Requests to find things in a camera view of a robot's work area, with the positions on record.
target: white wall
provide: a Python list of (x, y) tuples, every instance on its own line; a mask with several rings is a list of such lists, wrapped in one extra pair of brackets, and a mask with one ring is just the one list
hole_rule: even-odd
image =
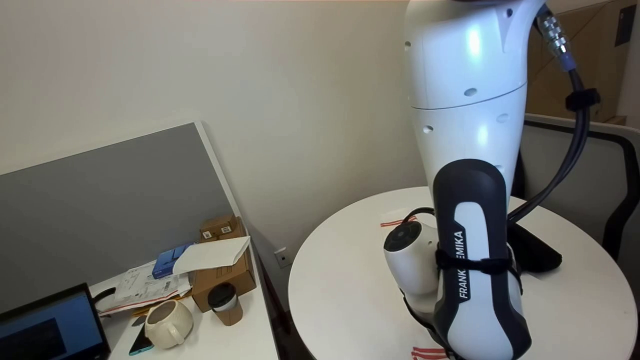
[(625, 67), (625, 78), (622, 81), (618, 114), (627, 116), (627, 126), (640, 129), (640, 6), (636, 8), (634, 29)]
[(351, 202), (426, 183), (403, 89), (406, 3), (0, 3), (0, 174), (205, 122), (278, 292)]

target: smartphone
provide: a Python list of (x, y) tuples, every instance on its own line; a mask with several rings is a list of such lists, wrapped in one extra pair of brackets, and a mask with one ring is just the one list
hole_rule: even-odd
[(141, 352), (145, 352), (153, 347), (154, 345), (151, 343), (151, 340), (145, 336), (145, 327), (143, 326), (140, 329), (140, 333), (138, 334), (136, 341), (133, 342), (131, 350), (129, 350), (129, 355), (133, 356), (140, 354)]

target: papers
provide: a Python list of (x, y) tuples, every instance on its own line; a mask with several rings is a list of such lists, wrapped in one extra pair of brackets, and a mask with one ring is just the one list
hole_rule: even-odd
[(111, 303), (107, 305), (106, 310), (100, 312), (100, 315), (147, 306), (176, 295), (182, 296), (191, 289), (187, 274), (154, 279), (151, 273), (155, 264), (154, 260), (124, 273)]
[(198, 269), (232, 266), (237, 263), (250, 236), (195, 244), (188, 247), (173, 265), (173, 273), (181, 274)]

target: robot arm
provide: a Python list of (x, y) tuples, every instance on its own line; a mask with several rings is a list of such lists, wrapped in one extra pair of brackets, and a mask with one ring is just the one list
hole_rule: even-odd
[[(517, 359), (531, 346), (519, 279), (508, 271), (507, 226), (546, 197), (508, 216), (536, 17), (573, 81), (575, 64), (544, 0), (418, 0), (406, 11), (411, 113), (438, 229), (399, 225), (385, 257), (412, 315), (466, 360)], [(579, 78), (573, 85), (581, 90)], [(584, 146), (588, 116), (578, 114), (577, 136), (547, 194)]]

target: electrical outlet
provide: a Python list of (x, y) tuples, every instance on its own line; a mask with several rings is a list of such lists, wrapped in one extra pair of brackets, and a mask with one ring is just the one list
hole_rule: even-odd
[(274, 252), (273, 255), (275, 255), (276, 260), (278, 261), (278, 265), (280, 265), (281, 269), (290, 266), (293, 262), (293, 259), (291, 258), (291, 255), (289, 254), (289, 251), (287, 251), (286, 247), (283, 247), (282, 249)]

